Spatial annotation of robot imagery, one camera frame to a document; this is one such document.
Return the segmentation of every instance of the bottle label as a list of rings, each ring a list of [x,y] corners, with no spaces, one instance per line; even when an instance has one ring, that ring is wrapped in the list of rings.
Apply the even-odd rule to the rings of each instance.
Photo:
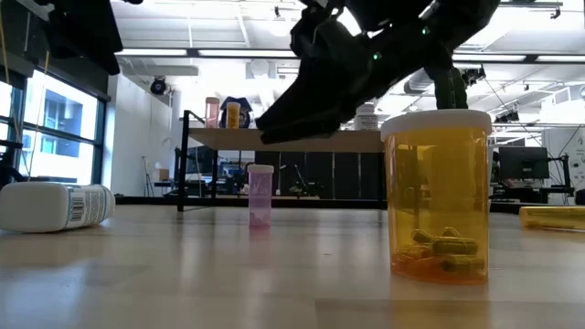
[[[103,186],[67,186],[69,210],[65,228],[81,228],[101,223],[108,211],[108,195]]]

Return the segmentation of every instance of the shelf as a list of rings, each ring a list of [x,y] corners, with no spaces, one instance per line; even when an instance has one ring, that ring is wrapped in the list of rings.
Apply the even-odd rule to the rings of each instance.
[[[189,136],[218,151],[384,152],[384,144],[380,141],[380,132],[339,132],[329,139],[315,138],[272,145],[263,144],[260,139],[261,132],[256,129],[191,128],[189,129]]]

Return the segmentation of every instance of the white pill bottle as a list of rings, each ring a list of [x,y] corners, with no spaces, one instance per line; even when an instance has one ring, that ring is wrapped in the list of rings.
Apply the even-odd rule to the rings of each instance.
[[[115,205],[104,186],[13,183],[0,191],[0,229],[44,233],[98,225]]]

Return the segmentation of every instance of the barcode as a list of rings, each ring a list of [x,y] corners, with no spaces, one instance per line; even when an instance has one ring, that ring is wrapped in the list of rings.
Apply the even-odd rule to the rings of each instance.
[[[69,221],[80,221],[83,217],[83,197],[73,197],[71,199],[71,213],[69,215]]]

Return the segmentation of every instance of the table surface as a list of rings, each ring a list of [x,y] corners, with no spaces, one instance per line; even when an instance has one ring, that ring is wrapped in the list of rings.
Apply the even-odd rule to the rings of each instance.
[[[122,206],[96,228],[0,233],[0,328],[583,328],[585,235],[491,216],[490,281],[390,275],[386,213]]]
[[[191,128],[189,136],[214,150],[271,152],[382,153],[380,132],[338,132],[331,138],[264,145],[256,129]]]

